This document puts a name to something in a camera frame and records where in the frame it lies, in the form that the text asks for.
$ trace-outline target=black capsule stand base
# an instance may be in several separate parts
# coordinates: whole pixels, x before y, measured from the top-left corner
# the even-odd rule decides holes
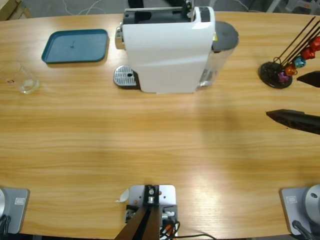
[[[292,84],[292,76],[289,77],[287,82],[280,82],[278,78],[279,69],[284,67],[276,62],[266,62],[258,69],[258,74],[262,82],[275,89],[284,89]]]

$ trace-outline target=floor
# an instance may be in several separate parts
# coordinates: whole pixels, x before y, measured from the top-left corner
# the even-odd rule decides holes
[[[82,10],[88,9],[97,0],[23,0],[26,7],[30,10],[35,18],[39,17],[53,17],[53,16],[66,16],[77,15]],[[245,6],[253,11],[265,12],[272,0],[240,0]],[[207,6],[210,0],[196,0],[199,6]],[[165,0],[144,0],[145,7],[168,7]],[[121,14],[124,9],[128,7],[128,0],[100,0],[90,10],[89,14]],[[246,12],[247,9],[235,0],[216,0],[215,11],[233,11],[233,12]]]

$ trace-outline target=cable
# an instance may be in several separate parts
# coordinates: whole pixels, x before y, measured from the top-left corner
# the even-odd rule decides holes
[[[95,6],[95,5],[96,5],[98,2],[100,2],[100,1],[101,1],[101,0],[96,1],[94,4],[91,5],[91,7],[88,7],[88,8],[86,8],[86,9],[81,10],[78,14],[73,14],[72,12],[70,12],[70,11],[68,10],[68,6],[67,6],[65,0],[62,0],[63,5],[64,5],[64,10],[66,11],[67,14],[72,15],[72,16],[74,16],[74,15],[80,15],[80,14],[82,14],[84,11],[87,11],[85,15],[88,15],[88,13],[89,13],[92,9],[101,10],[104,14],[106,14],[106,11],[105,11],[104,9]]]
[[[246,5],[244,5],[240,0],[233,0],[233,1],[238,2],[241,6],[243,6],[247,10],[247,12],[249,12],[249,8]]]
[[[240,0],[232,0],[232,1],[235,1],[235,2],[239,3],[242,7],[244,7],[244,8],[246,9],[247,12],[264,13],[264,11],[250,10],[251,6],[253,5],[253,3],[254,3],[256,0],[253,0],[253,2],[250,4],[249,7],[247,7],[247,6],[246,6],[243,2],[241,2]],[[210,0],[209,6],[211,6],[212,8],[214,8],[216,2],[217,2],[217,0]]]
[[[176,236],[176,233],[178,232],[178,230],[180,228],[180,222],[179,221],[173,222],[172,220],[168,220],[165,223],[163,224],[163,226],[160,230],[160,239],[163,237],[166,237],[164,240],[187,239],[187,238],[196,238],[196,237],[209,237],[212,240],[217,240],[214,236],[211,236],[210,234],[207,234],[207,233],[195,234],[195,235],[185,235],[185,236]]]
[[[196,237],[209,237],[213,240],[217,240],[214,236],[211,236],[210,234],[207,233],[202,233],[202,234],[196,234],[196,235],[186,235],[186,236],[169,236],[165,240],[169,239],[187,239],[187,238],[196,238]]]
[[[88,7],[88,8],[86,8],[86,9],[83,9],[83,10],[81,10],[79,13],[78,13],[78,15],[81,15],[84,11],[86,11],[86,10],[91,10],[91,9],[99,9],[99,10],[101,10],[104,14],[106,14],[106,11],[104,10],[104,9],[102,9],[102,8],[100,8],[100,7]]]
[[[63,2],[64,10],[66,11],[66,13],[69,14],[69,15],[74,15],[72,12],[70,12],[70,11],[68,10],[68,6],[67,6],[65,0],[62,0],[62,2]]]
[[[89,10],[86,12],[85,15],[88,15],[88,13],[90,12],[90,10],[91,10],[97,3],[101,2],[101,1],[102,1],[102,0],[98,0],[98,1],[96,1],[94,4],[92,4],[91,7],[89,8]]]

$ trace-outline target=small label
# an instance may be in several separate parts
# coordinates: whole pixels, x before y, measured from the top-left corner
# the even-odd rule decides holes
[[[296,196],[287,196],[286,201],[288,204],[296,204],[298,202]]]
[[[16,197],[14,204],[15,204],[15,205],[24,205],[24,204],[25,204],[25,200],[26,200],[25,198]]]
[[[218,36],[216,32],[214,33],[213,41],[218,41]]]

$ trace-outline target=coffee machine lid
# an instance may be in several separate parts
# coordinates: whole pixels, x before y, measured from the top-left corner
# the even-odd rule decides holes
[[[236,29],[224,21],[215,22],[215,38],[212,42],[212,51],[219,53],[234,49],[239,42],[239,34]]]

